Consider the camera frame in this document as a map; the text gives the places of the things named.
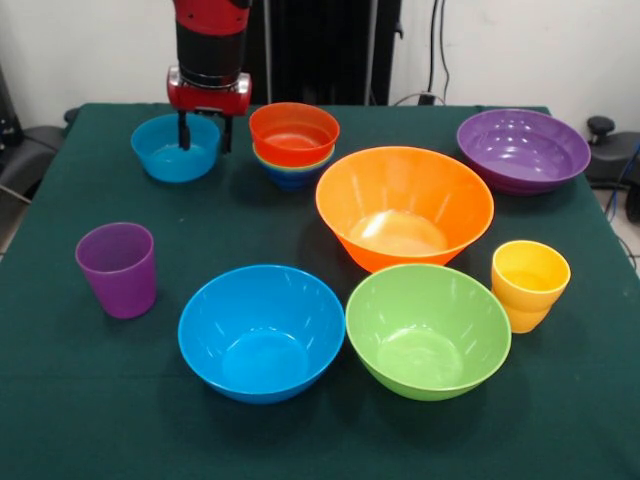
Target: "purple cup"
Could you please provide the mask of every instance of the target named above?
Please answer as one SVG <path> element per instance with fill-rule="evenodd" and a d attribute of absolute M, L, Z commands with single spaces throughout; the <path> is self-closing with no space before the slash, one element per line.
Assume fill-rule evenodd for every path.
<path fill-rule="evenodd" d="M 128 319 L 148 311 L 156 300 L 153 236 L 135 223 L 110 223 L 87 233 L 76 261 L 102 308 Z"/>

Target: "yellow cup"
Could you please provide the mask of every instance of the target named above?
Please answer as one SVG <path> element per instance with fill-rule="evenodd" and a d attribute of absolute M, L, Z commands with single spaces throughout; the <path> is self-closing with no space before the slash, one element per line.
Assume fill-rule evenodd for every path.
<path fill-rule="evenodd" d="M 515 240 L 493 254 L 491 290 L 509 315 L 514 333 L 530 332 L 542 322 L 570 278 L 569 263 L 542 243 Z"/>

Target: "stacked bowls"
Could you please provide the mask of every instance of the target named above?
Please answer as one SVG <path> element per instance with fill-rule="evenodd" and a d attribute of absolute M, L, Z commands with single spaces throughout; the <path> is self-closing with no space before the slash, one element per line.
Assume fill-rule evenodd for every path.
<path fill-rule="evenodd" d="M 273 103 L 249 119 L 253 150 L 273 183 L 300 190 L 331 163 L 340 125 L 326 111 L 301 103 Z"/>

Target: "black chair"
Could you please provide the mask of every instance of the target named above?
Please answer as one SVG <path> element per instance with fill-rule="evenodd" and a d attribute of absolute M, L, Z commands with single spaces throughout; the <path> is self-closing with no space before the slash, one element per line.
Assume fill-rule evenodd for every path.
<path fill-rule="evenodd" d="M 612 133 L 607 117 L 587 120 L 591 132 L 591 163 L 585 174 L 593 188 L 629 189 L 625 211 L 630 222 L 640 224 L 640 132 Z"/>

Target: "large orange bowl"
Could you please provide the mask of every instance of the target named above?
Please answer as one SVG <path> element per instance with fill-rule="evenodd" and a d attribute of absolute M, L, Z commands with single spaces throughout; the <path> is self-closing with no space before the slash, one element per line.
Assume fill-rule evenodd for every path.
<path fill-rule="evenodd" d="M 401 263 L 444 265 L 493 219 L 493 197 L 470 168 L 437 152 L 379 147 L 322 175 L 320 216 L 349 255 L 375 272 Z"/>

